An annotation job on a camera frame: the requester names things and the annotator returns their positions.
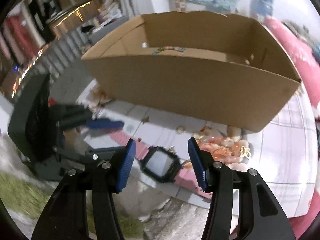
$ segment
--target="grey floor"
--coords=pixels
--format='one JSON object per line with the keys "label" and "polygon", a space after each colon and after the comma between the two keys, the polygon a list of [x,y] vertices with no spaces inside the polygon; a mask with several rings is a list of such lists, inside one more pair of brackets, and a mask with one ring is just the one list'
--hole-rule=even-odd
{"label": "grey floor", "polygon": [[84,62],[77,58],[51,85],[50,98],[59,103],[74,103],[92,79]]}

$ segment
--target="watch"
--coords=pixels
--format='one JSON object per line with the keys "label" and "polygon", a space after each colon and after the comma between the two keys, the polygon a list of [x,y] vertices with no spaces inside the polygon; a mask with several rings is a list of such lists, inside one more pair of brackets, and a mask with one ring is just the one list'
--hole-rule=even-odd
{"label": "watch", "polygon": [[[121,146],[127,145],[132,138],[122,130],[110,133],[109,136]],[[177,155],[162,147],[149,147],[141,139],[133,139],[136,141],[135,158],[139,161],[142,172],[161,183],[172,182],[202,197],[212,197],[212,193],[205,193],[198,186],[193,168],[180,164]]]}

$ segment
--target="watch face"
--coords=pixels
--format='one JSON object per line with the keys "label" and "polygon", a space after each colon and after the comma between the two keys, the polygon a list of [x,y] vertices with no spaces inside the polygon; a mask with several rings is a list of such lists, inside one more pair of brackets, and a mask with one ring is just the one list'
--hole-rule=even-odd
{"label": "watch face", "polygon": [[182,168],[177,155],[162,147],[150,147],[140,165],[144,173],[161,183],[174,182],[174,177]]}

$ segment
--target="watch screen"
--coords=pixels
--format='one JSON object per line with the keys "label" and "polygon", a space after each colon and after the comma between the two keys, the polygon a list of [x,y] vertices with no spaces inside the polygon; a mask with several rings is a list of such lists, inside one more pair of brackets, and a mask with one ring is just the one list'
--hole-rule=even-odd
{"label": "watch screen", "polygon": [[173,163],[173,159],[162,151],[156,151],[146,164],[146,168],[159,177],[164,176]]}

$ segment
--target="green rug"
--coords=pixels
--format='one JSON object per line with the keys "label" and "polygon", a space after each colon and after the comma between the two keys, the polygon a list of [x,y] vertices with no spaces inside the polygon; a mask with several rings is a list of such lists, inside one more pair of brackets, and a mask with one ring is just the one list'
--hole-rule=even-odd
{"label": "green rug", "polygon": [[[7,209],[19,212],[31,219],[38,219],[50,195],[35,185],[0,171],[0,197]],[[88,228],[95,234],[92,210],[87,212]],[[142,238],[142,223],[118,212],[122,233],[129,238]]]}

